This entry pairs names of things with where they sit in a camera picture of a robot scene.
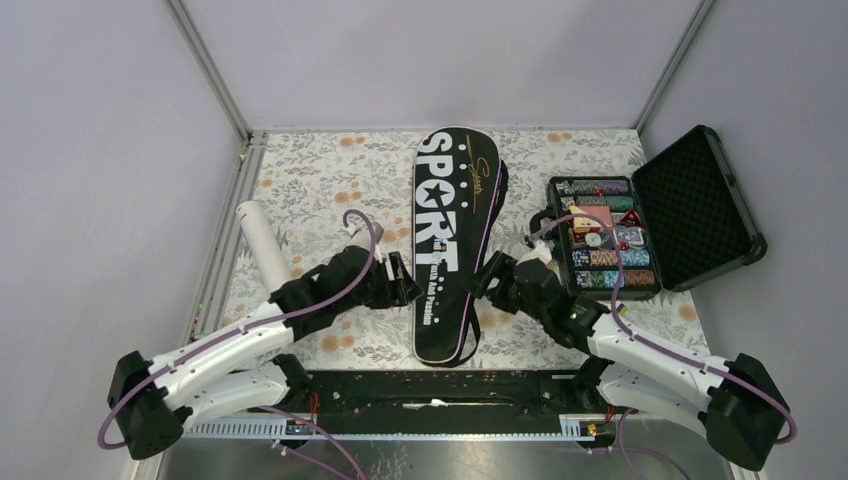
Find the white shuttlecock tube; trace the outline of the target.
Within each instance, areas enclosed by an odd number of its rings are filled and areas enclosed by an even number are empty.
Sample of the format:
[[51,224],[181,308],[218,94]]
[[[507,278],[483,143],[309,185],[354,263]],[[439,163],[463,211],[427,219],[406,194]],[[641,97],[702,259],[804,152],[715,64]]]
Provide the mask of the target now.
[[259,271],[261,283],[271,294],[292,280],[291,270],[261,204],[245,201],[236,208],[241,231]]

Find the black racket cover bag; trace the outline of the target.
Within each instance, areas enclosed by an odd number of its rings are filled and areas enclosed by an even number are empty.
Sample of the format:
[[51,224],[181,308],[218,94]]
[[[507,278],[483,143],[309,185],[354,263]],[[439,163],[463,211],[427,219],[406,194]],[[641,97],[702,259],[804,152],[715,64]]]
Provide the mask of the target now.
[[443,127],[418,145],[412,169],[412,350],[422,364],[455,368],[474,355],[480,325],[465,288],[485,263],[505,203],[509,171],[494,140],[468,127]]

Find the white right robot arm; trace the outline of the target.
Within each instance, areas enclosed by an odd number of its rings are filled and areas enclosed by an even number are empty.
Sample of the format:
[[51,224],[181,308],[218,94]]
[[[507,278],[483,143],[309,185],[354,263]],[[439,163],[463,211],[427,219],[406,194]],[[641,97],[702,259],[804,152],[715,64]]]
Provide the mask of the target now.
[[660,417],[749,471],[762,470],[773,448],[797,431],[760,360],[704,355],[639,332],[617,310],[570,294],[536,254],[516,260],[498,252],[463,286],[502,311],[525,313],[557,344],[586,355],[573,386],[583,410],[610,404]]

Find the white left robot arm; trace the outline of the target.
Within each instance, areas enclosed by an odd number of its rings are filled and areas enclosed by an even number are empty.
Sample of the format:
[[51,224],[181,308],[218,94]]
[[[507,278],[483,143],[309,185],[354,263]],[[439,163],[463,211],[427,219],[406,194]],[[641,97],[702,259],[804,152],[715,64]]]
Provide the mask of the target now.
[[169,448],[186,429],[238,410],[275,404],[299,410],[311,387],[302,366],[282,349],[354,308],[403,307],[421,293],[399,253],[379,260],[363,247],[348,246],[282,284],[236,323],[152,359],[139,351],[121,357],[98,444],[144,460]]

